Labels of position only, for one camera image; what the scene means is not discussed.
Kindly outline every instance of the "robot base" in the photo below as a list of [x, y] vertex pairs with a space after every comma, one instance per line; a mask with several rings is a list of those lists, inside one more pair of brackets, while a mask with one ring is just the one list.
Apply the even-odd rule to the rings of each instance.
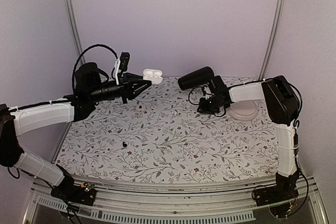
[[287, 191], [281, 191], [277, 186], [264, 187], [256, 189], [253, 192], [253, 198], [255, 199], [257, 206], [264, 206], [268, 204], [273, 204], [289, 199], [294, 199], [299, 196], [298, 190], [292, 188]]
[[68, 188], [68, 191], [70, 191], [71, 194], [65, 194], [64, 191], [61, 191], [58, 188], [54, 188], [51, 190], [50, 195], [65, 201], [93, 206], [97, 194], [96, 190], [91, 189], [89, 191], [85, 191], [85, 189], [81, 186], [72, 185], [70, 188]]

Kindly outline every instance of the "metal frame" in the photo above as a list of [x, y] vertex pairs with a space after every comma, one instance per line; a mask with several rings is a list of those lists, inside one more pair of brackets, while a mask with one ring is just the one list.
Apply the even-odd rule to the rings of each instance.
[[281, 16], [282, 8], [284, 6], [284, 1], [285, 0], [277, 0], [277, 7], [276, 7], [274, 19], [273, 19], [272, 30], [271, 30], [271, 33], [268, 39], [267, 49], [266, 49], [264, 61], [262, 63], [261, 70], [258, 76], [258, 80], [262, 80], [265, 77], [269, 62], [271, 60], [271, 55], [273, 52], [273, 47], [274, 47], [274, 43], [276, 40], [277, 31], [278, 31], [278, 27], [280, 23], [280, 16]]
[[[64, 2], [65, 2], [65, 6], [66, 6], [66, 9], [67, 9], [67, 13], [68, 13], [68, 18], [69, 18], [71, 31], [72, 31], [73, 41], [75, 43], [75, 48], [76, 48], [77, 54], [80, 55], [83, 52], [83, 48], [82, 48], [82, 44], [81, 44], [80, 38], [79, 38], [79, 33], [78, 33], [78, 28], [77, 28], [76, 18], [75, 18], [74, 6], [72, 5], [72, 0], [64, 0]], [[85, 57], [82, 57], [80, 59], [80, 63], [84, 64], [85, 62], [86, 62]]]
[[[179, 224], [183, 223], [184, 220], [185, 224], [192, 224], [201, 223], [200, 220], [202, 219], [207, 220], [208, 223], [212, 223], [211, 220], [214, 220], [213, 223], [221, 223], [219, 218], [225, 216], [242, 216], [247, 212], [268, 208], [268, 206], [257, 207], [255, 201], [251, 199], [251, 192], [257, 185], [268, 186], [273, 185], [274, 182], [274, 176], [269, 176], [247, 179], [243, 182], [236, 181], [229, 183], [229, 185], [227, 183], [216, 183], [214, 186], [208, 183], [209, 190], [201, 184], [180, 184], [179, 190], [168, 189], [169, 186], [175, 188], [175, 185], [161, 184], [161, 186], [165, 186], [162, 190], [158, 190], [159, 187], [154, 185], [148, 185], [146, 190], [144, 188], [139, 190], [138, 185], [135, 185], [134, 190], [130, 190], [131, 185], [127, 187], [114, 182], [97, 183], [96, 190], [98, 193], [94, 206], [81, 205], [78, 215], [113, 223], [156, 224], [159, 223], [159, 220], [162, 220], [162, 223], [166, 224]], [[328, 223], [314, 178], [308, 177], [308, 182], [310, 195], [310, 201], [308, 202], [311, 202], [316, 221], [318, 224]], [[307, 185], [303, 178], [298, 180], [297, 188], [299, 198], [305, 197]], [[50, 188], [40, 180], [35, 180], [30, 195], [31, 204], [29, 204], [25, 220], [32, 221], [37, 204], [64, 211], [65, 206], [62, 201], [52, 198]]]

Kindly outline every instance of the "table surface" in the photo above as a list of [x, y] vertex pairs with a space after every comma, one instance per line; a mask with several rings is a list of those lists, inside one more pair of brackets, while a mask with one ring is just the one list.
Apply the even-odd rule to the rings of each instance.
[[[231, 86], [251, 79], [223, 80]], [[164, 78], [128, 104], [101, 102], [72, 123], [56, 163], [80, 176], [141, 183], [223, 182], [277, 171], [277, 136], [264, 101], [256, 101], [254, 120], [242, 122], [198, 114], [188, 93], [177, 78]]]

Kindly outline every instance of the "vent grille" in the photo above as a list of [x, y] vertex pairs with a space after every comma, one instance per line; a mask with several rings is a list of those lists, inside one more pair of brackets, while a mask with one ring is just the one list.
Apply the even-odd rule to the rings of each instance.
[[[40, 196], [38, 203], [40, 205], [60, 211], [66, 211], [67, 208], [63, 202], [49, 199], [43, 196]], [[85, 218], [103, 220], [117, 224], [234, 224], [256, 219], [252, 211], [240, 212], [230, 215], [171, 218], [122, 215], [114, 214], [104, 210], [92, 209], [91, 214], [88, 216], [81, 215], [80, 213], [78, 213], [78, 215]]]

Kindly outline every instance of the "white cable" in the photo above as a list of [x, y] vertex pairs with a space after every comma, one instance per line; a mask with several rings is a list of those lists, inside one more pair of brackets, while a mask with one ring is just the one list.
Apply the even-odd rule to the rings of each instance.
[[45, 161], [43, 158], [41, 158], [40, 156], [37, 156], [39, 160], [42, 160], [42, 167], [41, 169], [38, 171], [38, 173], [34, 176], [34, 178], [37, 178], [38, 175], [40, 175], [40, 173], [42, 172], [43, 168], [45, 167]]
[[294, 148], [286, 148], [286, 147], [281, 147], [279, 146], [280, 149], [283, 149], [283, 150], [295, 150], [295, 149], [298, 149], [300, 145], [297, 145], [296, 147]]

